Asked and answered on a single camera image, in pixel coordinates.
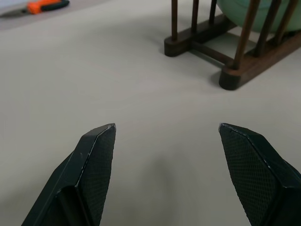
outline wooden dowel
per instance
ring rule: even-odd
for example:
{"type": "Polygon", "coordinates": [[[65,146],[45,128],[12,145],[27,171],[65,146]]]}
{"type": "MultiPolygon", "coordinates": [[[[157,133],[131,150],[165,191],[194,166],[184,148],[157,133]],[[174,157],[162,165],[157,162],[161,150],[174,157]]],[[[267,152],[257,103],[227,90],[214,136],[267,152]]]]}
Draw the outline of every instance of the wooden dowel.
{"type": "Polygon", "coordinates": [[[296,6],[298,4],[298,0],[290,0],[290,2],[288,3],[287,9],[285,11],[285,14],[281,20],[281,23],[278,27],[278,30],[276,32],[275,35],[275,44],[279,45],[282,41],[283,35],[285,33],[285,30],[288,26],[288,23],[290,22],[292,15],[296,9],[296,6]]]}
{"type": "Polygon", "coordinates": [[[214,24],[215,11],[216,11],[216,2],[217,2],[217,0],[212,0],[211,1],[209,24],[214,24]]]}
{"type": "Polygon", "coordinates": [[[264,51],[265,43],[267,41],[269,32],[270,32],[272,25],[274,23],[274,20],[276,18],[280,4],[281,4],[281,0],[273,0],[271,3],[268,15],[265,19],[264,25],[262,27],[256,48],[254,51],[254,57],[259,57],[264,51]]]}
{"type": "Polygon", "coordinates": [[[191,20],[191,32],[197,32],[198,27],[198,3],[199,0],[193,0],[193,8],[192,8],[192,20],[191,20]]]}
{"type": "Polygon", "coordinates": [[[171,39],[178,39],[178,0],[171,2],[171,39]]]}
{"type": "Polygon", "coordinates": [[[240,67],[240,63],[244,57],[244,53],[245,53],[245,49],[246,49],[246,45],[248,43],[249,37],[250,37],[250,33],[251,33],[251,28],[253,26],[255,17],[256,17],[256,13],[259,7],[259,3],[260,0],[251,0],[250,1],[250,6],[245,18],[245,22],[244,22],[244,26],[243,26],[243,30],[241,32],[240,35],[240,39],[239,39],[239,43],[238,43],[238,47],[236,50],[236,55],[234,58],[234,62],[233,62],[233,69],[234,70],[238,70],[240,67]]]}
{"type": "Polygon", "coordinates": [[[214,49],[211,49],[207,46],[204,46],[198,42],[192,42],[191,47],[209,57],[211,57],[214,60],[217,60],[223,64],[227,64],[230,61],[233,61],[233,59],[227,55],[224,55],[223,53],[220,53],[214,49]]]}

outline wooden rack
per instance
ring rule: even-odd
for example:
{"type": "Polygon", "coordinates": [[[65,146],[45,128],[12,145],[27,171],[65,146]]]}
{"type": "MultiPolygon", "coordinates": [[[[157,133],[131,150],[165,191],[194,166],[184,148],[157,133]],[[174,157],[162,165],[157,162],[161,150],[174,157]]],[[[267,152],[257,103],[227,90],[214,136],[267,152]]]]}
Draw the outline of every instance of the wooden rack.
{"type": "Polygon", "coordinates": [[[272,0],[257,45],[251,51],[245,53],[261,0],[250,1],[234,59],[206,47],[205,42],[236,27],[225,15],[215,16],[216,1],[211,2],[209,20],[198,24],[199,0],[193,0],[191,27],[178,32],[178,0],[172,0],[172,35],[164,41],[166,56],[175,57],[195,49],[225,64],[219,84],[224,89],[235,90],[301,47],[301,32],[285,32],[298,0],[290,0],[275,37],[267,41],[281,4],[281,0],[272,0]]]}

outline tool handle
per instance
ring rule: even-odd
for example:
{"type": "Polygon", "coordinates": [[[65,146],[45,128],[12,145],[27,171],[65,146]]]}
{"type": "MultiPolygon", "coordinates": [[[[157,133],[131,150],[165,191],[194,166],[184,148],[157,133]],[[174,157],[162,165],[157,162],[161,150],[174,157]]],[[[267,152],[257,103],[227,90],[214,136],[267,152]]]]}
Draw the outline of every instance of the tool handle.
{"type": "Polygon", "coordinates": [[[31,14],[38,14],[45,11],[51,11],[63,8],[69,5],[68,0],[40,0],[28,2],[27,9],[31,14]]]}

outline orange handle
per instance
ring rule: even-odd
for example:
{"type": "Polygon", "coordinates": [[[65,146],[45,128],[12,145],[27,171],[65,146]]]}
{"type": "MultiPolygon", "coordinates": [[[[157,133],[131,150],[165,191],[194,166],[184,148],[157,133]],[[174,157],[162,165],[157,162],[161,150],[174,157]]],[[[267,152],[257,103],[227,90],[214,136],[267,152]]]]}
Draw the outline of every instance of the orange handle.
{"type": "Polygon", "coordinates": [[[47,6],[58,2],[61,2],[61,0],[40,0],[40,1],[28,2],[27,9],[31,14],[38,14],[42,12],[41,9],[42,6],[47,6]]]}

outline black and orange tool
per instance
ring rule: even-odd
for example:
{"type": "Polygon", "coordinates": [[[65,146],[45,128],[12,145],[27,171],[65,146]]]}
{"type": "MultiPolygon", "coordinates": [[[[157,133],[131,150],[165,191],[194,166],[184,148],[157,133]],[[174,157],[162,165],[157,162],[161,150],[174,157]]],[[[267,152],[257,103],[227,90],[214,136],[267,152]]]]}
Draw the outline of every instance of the black and orange tool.
{"type": "Polygon", "coordinates": [[[15,17],[26,14],[39,14],[52,11],[69,5],[68,0],[39,0],[28,2],[24,8],[18,8],[0,15],[0,17],[15,17]]]}

